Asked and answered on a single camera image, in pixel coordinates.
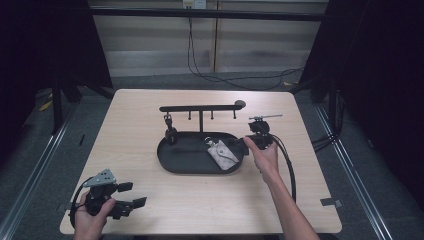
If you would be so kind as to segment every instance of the black tray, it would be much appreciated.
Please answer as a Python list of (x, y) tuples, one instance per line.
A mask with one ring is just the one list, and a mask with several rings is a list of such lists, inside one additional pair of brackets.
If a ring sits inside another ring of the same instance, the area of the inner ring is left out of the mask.
[[(178, 132), (177, 143), (169, 145), (166, 139), (160, 141), (157, 149), (159, 162), (164, 169), (179, 174), (228, 174), (237, 170), (243, 162), (243, 150), (237, 145), (228, 144), (235, 136), (223, 132)], [(221, 140), (237, 157), (239, 162), (227, 170), (222, 170), (209, 155), (205, 138), (215, 143)]]

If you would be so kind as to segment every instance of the black curtain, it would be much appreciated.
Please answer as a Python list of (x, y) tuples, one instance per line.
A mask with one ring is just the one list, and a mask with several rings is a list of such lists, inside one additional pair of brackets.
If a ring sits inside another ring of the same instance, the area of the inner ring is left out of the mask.
[(424, 209), (424, 3), (330, 1), (301, 82), (318, 81), (321, 101), (334, 80), (347, 108), (390, 170)]
[(36, 92), (57, 81), (112, 88), (93, 17), (55, 8), (86, 0), (0, 2), (0, 150), (2, 158), (34, 107)]

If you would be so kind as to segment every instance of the gray floor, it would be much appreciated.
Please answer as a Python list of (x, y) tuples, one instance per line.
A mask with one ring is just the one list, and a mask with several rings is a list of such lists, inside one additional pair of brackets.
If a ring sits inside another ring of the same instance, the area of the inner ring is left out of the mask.
[[(230, 78), (242, 75), (263, 76), (265, 74), (270, 76), (276, 73), (222, 73), (219, 76)], [(292, 84), (298, 80), (300, 74), (301, 72), (298, 72), (285, 77), (283, 82)], [(225, 82), (206, 81), (192, 74), (122, 77), (114, 78), (113, 81), (115, 90), (119, 88), (245, 90)], [(274, 86), (278, 83), (278, 79), (238, 80), (231, 81), (231, 83), (250, 89), (263, 89), (266, 86)], [(292, 86), (278, 85), (277, 88), (270, 91), (285, 91)], [(59, 225), (63, 213), (56, 211), (56, 207), (71, 198), (110, 104), (110, 100), (98, 96), (90, 90), (81, 90), (84, 95), (83, 99), (80, 104), (74, 106), (76, 110), (69, 121), (66, 133), (45, 174), (41, 176), (40, 184), (19, 221), (13, 239), (72, 238), (60, 233)], [(317, 104), (310, 101), (309, 92), (302, 91), (296, 94), (295, 98), (310, 139), (314, 140), (323, 136), (325, 131), (316, 112)], [(0, 221), (4, 220), (18, 198), (51, 137), (52, 109), (39, 112), (38, 107), (43, 102), (44, 97), (37, 99), (37, 106), (23, 128), (20, 144), (8, 156), (8, 164), (0, 170), (0, 181), (2, 182)], [(72, 106), (65, 105), (65, 110), (72, 109)], [(349, 114), (344, 119), (341, 139), (356, 170), (363, 179), (364, 185), (381, 211), (393, 239), (424, 239), (423, 212), (419, 210), (409, 193), (387, 169), (381, 155), (369, 147), (361, 127), (349, 117)], [(318, 152), (317, 158), (332, 197), (340, 200), (343, 204), (337, 209), (343, 229), (336, 236), (339, 239), (378, 239), (333, 147), (330, 145)], [(149, 237), (149, 239), (198, 238), (195, 236)], [(107, 236), (105, 239), (132, 239), (132, 236)], [(214, 239), (262, 239), (262, 237), (214, 236)]]

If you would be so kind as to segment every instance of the wooden table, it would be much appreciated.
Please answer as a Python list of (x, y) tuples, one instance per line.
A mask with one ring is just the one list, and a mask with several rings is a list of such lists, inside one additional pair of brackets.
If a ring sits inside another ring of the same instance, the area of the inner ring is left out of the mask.
[[(115, 193), (118, 200), (147, 197), (145, 207), (129, 217), (109, 219), (105, 234), (269, 234), (282, 229), (266, 184), (253, 162), (245, 156), (240, 168), (229, 175), (179, 175), (162, 168), (157, 146), (166, 125), (161, 106), (227, 105), (236, 100), (246, 107), (233, 112), (204, 113), (204, 131), (227, 132), (237, 137), (251, 134), (249, 117), (283, 114), (268, 118), (271, 133), (284, 142), (293, 163), (297, 204), (317, 232), (336, 233), (341, 223), (334, 206), (323, 207), (329, 198), (310, 139), (294, 97), (290, 93), (246, 91), (119, 90), (111, 103), (78, 187), (88, 177), (110, 168), (118, 183), (133, 182), (131, 191)], [(198, 131), (198, 114), (172, 113), (178, 131)], [(290, 189), (282, 154), (280, 173)], [(73, 234), (68, 213), (60, 230)]]

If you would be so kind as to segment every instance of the cable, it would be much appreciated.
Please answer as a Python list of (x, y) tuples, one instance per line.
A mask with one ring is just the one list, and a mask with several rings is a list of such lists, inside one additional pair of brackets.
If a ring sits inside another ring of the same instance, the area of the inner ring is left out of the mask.
[(79, 188), (78, 188), (78, 190), (77, 190), (77, 192), (75, 193), (75, 195), (74, 195), (74, 199), (72, 200), (72, 205), (71, 205), (71, 210), (70, 210), (70, 212), (69, 212), (69, 219), (71, 220), (71, 225), (72, 225), (72, 227), (75, 229), (75, 213), (76, 213), (76, 211), (77, 211), (77, 209), (79, 208), (79, 207), (82, 207), (82, 206), (84, 206), (84, 203), (83, 204), (81, 204), (81, 205), (79, 205), (79, 206), (76, 206), (76, 204), (77, 204), (77, 199), (78, 199), (78, 196), (79, 196), (79, 194), (80, 194), (80, 192), (81, 192), (81, 190), (82, 190), (82, 188), (83, 188), (83, 186), (84, 186), (84, 183), (86, 183), (86, 182), (88, 182), (88, 180), (90, 180), (90, 179), (92, 179), (93, 177), (89, 177), (87, 180), (85, 180), (80, 186), (79, 186)]
[(286, 159), (287, 167), (289, 169), (290, 174), (290, 182), (291, 182), (291, 189), (292, 189), (292, 198), (294, 202), (296, 202), (296, 177), (294, 175), (294, 170), (292, 166), (292, 162), (290, 161), (289, 155), (287, 153), (286, 147), (284, 146), (283, 141), (276, 135), (270, 134), (273, 141), (277, 143), (278, 147), (280, 148), (281, 152), (283, 153), (284, 158)]
[[(267, 91), (267, 90), (271, 90), (274, 89), (276, 87), (279, 87), (282, 83), (282, 78), (283, 76), (287, 76), (289, 74), (295, 73), (297, 71), (303, 71), (304, 67), (300, 67), (297, 69), (287, 69), (282, 71), (280, 74), (278, 75), (273, 75), (273, 76), (266, 76), (266, 77), (237, 77), (237, 78), (228, 78), (228, 79), (222, 79), (219, 77), (215, 77), (215, 76), (210, 76), (210, 75), (203, 75), (202, 73), (200, 73), (199, 68), (197, 67), (197, 62), (196, 62), (196, 58), (195, 58), (195, 50), (194, 50), (194, 41), (193, 41), (193, 24), (192, 24), (192, 19), (189, 18), (189, 26), (190, 26), (190, 31), (189, 31), (189, 44), (188, 44), (188, 51), (187, 51), (187, 65), (188, 68), (190, 70), (191, 73), (193, 73), (195, 76), (201, 77), (204, 80), (210, 81), (210, 82), (215, 82), (215, 83), (219, 83), (219, 82), (225, 82), (229, 85), (238, 87), (238, 88), (242, 88), (245, 90), (250, 90), (250, 91)], [(190, 65), (190, 51), (191, 51), (191, 55), (193, 58), (193, 64), (195, 67), (194, 71), (191, 68)], [(231, 81), (235, 81), (235, 80), (245, 80), (245, 79), (274, 79), (274, 78), (279, 78), (278, 82), (270, 87), (266, 87), (266, 88), (249, 88), (249, 87), (244, 87), (235, 83), (232, 83)]]
[(340, 133), (341, 133), (342, 128), (343, 128), (343, 118), (344, 118), (344, 111), (345, 111), (345, 108), (346, 108), (346, 103), (344, 102), (344, 100), (341, 97), (339, 92), (337, 92), (337, 103), (338, 103), (337, 113), (338, 113), (339, 116), (338, 116), (337, 122), (336, 122), (336, 129), (332, 134), (327, 135), (327, 136), (323, 136), (323, 137), (321, 137), (317, 140), (312, 141), (312, 144), (314, 145), (315, 153), (321, 151), (322, 149), (324, 149), (328, 145), (332, 144), (340, 136)]

